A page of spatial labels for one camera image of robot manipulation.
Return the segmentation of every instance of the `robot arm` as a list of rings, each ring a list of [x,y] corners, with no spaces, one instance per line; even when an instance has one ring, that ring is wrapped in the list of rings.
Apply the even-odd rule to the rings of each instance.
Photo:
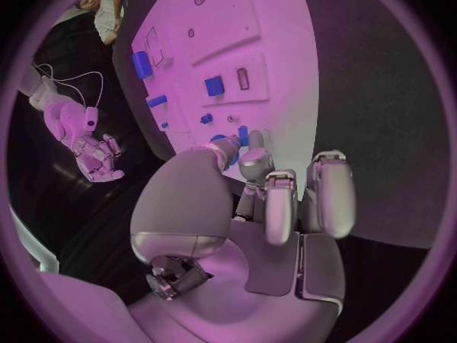
[[[29,97],[32,107],[43,112],[46,127],[72,150],[79,169],[89,181],[112,181],[124,176],[123,171],[113,169],[114,158],[120,156],[116,140],[107,134],[102,141],[93,137],[97,108],[85,108],[59,94],[54,81],[40,76],[33,66],[25,73],[19,91]]]

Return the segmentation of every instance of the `cable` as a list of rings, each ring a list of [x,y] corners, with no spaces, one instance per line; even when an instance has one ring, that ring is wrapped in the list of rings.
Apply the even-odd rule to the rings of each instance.
[[[86,108],[86,103],[85,103],[85,99],[84,99],[84,96],[82,95],[82,93],[76,88],[74,87],[73,85],[70,85],[70,84],[65,84],[63,82],[67,82],[69,80],[73,80],[73,79],[78,79],[78,78],[81,78],[82,76],[86,76],[86,75],[89,75],[89,74],[98,74],[100,76],[100,79],[101,79],[101,87],[100,87],[100,93],[98,95],[98,99],[97,99],[97,103],[95,105],[95,108],[98,107],[98,105],[100,104],[100,99],[101,99],[101,95],[103,94],[103,75],[101,74],[101,72],[98,72],[98,71],[90,71],[90,72],[86,72],[84,74],[81,74],[81,75],[78,75],[78,76],[75,76],[73,78],[69,78],[69,79],[55,79],[54,78],[54,70],[53,70],[53,67],[49,64],[49,63],[42,63],[41,65],[35,65],[34,63],[32,63],[32,65],[36,68],[36,69],[39,69],[41,72],[43,72],[44,74],[46,74],[46,76],[50,77],[54,82],[57,82],[58,84],[60,85],[64,85],[64,86],[69,86],[70,88],[74,88],[78,93],[79,95],[81,96],[81,99],[82,99],[82,103],[84,105],[84,107]],[[43,69],[41,69],[41,66],[48,66],[50,67],[51,69],[51,76],[49,76],[49,74],[44,71]]]

